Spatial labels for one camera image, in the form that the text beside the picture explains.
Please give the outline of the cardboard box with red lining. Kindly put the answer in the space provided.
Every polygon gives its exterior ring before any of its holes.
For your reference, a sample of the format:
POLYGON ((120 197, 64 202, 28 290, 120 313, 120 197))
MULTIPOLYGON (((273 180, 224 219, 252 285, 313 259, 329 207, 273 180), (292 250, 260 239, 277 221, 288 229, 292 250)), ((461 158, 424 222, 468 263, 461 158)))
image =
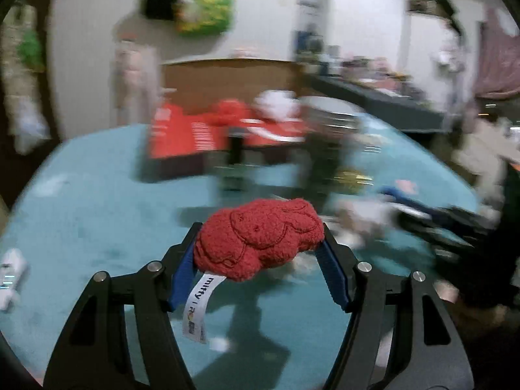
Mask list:
POLYGON ((271 120, 255 107, 266 91, 301 95, 304 79, 294 62, 238 58, 167 64, 165 97, 151 120, 142 173, 148 180, 205 174, 230 135, 243 131, 244 150, 267 165, 285 163, 304 142, 299 114, 271 120))

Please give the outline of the red mesh bath sponge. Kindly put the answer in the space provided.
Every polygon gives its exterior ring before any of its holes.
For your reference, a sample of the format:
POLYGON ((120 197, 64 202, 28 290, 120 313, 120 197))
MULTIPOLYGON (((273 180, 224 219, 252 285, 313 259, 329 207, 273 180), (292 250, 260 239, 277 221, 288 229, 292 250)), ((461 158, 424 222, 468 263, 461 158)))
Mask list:
POLYGON ((222 99, 213 105, 208 123, 215 127, 233 126, 249 117, 249 106, 238 99, 222 99))

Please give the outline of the clear bottle with black cap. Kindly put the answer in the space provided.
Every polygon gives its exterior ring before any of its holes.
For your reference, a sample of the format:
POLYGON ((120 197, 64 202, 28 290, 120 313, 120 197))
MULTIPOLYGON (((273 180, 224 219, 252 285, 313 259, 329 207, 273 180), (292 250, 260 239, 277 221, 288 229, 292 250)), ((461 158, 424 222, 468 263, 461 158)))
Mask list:
POLYGON ((246 138, 243 127, 227 131, 227 148, 221 153, 222 163, 217 167, 220 187, 224 192, 244 192, 252 185, 251 166, 246 163, 246 138))

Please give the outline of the red plush rabbit toy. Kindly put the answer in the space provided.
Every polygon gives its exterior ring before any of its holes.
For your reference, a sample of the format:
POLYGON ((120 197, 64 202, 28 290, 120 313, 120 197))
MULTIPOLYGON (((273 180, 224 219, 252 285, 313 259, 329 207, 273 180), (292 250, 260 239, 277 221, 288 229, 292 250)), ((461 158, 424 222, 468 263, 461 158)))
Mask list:
POLYGON ((197 235, 194 262, 203 272, 244 282, 323 240, 323 221, 308 201, 257 199, 211 215, 197 235))

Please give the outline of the green tote bag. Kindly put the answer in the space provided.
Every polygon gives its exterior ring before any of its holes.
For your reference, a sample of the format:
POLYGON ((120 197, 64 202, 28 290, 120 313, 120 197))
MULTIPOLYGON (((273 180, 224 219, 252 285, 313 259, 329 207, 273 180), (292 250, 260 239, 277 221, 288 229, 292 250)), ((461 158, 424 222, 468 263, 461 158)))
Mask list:
POLYGON ((174 8, 177 32, 186 37, 222 34, 234 18, 234 0, 176 0, 174 8))

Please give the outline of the dark cloth side table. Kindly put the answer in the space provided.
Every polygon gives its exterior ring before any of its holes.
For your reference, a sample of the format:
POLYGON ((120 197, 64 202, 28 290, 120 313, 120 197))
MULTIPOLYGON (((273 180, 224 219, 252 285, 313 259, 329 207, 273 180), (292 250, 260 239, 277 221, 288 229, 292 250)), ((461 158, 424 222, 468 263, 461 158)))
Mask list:
POLYGON ((441 133, 443 115, 404 97, 384 93, 335 78, 307 75, 312 89, 319 93, 357 105, 366 113, 407 133, 441 133))

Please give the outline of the white refrigerator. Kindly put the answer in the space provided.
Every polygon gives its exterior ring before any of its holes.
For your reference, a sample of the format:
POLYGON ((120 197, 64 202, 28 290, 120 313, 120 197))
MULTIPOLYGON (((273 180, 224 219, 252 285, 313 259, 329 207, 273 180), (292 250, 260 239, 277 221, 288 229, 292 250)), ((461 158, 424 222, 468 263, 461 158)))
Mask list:
POLYGON ((482 13, 469 9, 457 14, 464 32, 463 46, 458 45, 458 35, 444 19, 414 13, 406 20, 408 31, 403 34, 401 61, 430 108, 448 112, 453 103, 467 103, 477 70, 482 13))

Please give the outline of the green plush on door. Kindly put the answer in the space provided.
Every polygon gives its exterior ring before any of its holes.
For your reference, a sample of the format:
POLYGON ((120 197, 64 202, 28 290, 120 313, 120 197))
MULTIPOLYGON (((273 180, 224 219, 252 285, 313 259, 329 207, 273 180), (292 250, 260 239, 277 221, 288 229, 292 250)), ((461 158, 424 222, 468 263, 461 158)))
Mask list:
POLYGON ((45 69, 42 60, 42 47, 38 34, 34 30, 23 32, 22 41, 18 45, 18 54, 21 62, 26 68, 36 73, 45 69))

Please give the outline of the pink plush on wall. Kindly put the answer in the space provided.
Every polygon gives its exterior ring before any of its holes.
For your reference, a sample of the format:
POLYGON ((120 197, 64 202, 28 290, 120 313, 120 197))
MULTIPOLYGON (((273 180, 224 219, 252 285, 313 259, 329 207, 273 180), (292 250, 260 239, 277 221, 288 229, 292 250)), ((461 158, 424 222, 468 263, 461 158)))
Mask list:
POLYGON ((142 96, 146 84, 147 48, 135 41, 121 40, 115 51, 115 93, 119 106, 142 96))

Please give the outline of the white power bank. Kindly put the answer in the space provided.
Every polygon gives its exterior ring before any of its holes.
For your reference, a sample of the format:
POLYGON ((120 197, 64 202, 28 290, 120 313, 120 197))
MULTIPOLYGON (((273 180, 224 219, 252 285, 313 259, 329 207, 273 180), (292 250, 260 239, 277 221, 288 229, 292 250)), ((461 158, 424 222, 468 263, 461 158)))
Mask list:
POLYGON ((26 273, 27 261, 17 248, 9 249, 1 258, 0 309, 7 311, 19 298, 18 287, 26 273))

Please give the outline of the small jar with gold beads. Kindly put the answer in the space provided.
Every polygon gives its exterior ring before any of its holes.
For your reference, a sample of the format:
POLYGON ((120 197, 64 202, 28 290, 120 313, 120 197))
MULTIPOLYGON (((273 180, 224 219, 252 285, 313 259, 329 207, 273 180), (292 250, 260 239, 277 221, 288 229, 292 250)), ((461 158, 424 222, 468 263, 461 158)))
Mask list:
POLYGON ((344 195, 360 195, 374 186, 371 176, 355 169, 341 169, 334 176, 334 190, 344 195))

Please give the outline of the clear plastic bag on door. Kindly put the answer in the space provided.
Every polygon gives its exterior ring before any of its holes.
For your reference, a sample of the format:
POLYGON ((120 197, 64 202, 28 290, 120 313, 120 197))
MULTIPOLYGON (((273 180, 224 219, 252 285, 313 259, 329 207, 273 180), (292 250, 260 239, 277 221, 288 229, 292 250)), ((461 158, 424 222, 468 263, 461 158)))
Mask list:
POLYGON ((20 155, 28 155, 51 138, 46 120, 36 104, 28 97, 15 98, 15 114, 11 134, 14 148, 20 155))

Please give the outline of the wall mirror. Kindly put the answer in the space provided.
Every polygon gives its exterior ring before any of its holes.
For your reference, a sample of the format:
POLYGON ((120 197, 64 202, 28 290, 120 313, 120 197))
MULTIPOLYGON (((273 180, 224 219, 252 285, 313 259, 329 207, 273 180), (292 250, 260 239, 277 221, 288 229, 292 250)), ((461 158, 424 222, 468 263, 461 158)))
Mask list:
POLYGON ((296 0, 295 55, 317 53, 326 46, 331 0, 296 0))

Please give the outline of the white plush toy with bow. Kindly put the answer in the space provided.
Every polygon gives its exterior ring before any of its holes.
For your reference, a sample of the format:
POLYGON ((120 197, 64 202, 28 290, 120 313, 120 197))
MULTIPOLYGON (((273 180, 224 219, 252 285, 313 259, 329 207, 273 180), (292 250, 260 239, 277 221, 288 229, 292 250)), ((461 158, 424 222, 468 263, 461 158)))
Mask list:
POLYGON ((334 207, 332 234, 350 249, 363 249, 394 228, 396 215, 394 204, 385 199, 342 199, 334 207))

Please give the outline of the tall jar with dark contents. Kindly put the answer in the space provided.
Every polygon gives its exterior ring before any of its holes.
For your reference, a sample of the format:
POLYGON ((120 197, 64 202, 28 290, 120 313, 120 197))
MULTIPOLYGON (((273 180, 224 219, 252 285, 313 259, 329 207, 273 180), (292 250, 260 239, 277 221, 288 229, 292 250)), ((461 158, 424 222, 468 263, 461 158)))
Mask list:
POLYGON ((302 97, 300 103, 307 124, 302 198, 321 211, 334 188, 337 172, 352 150, 363 111, 351 102, 324 96, 302 97))

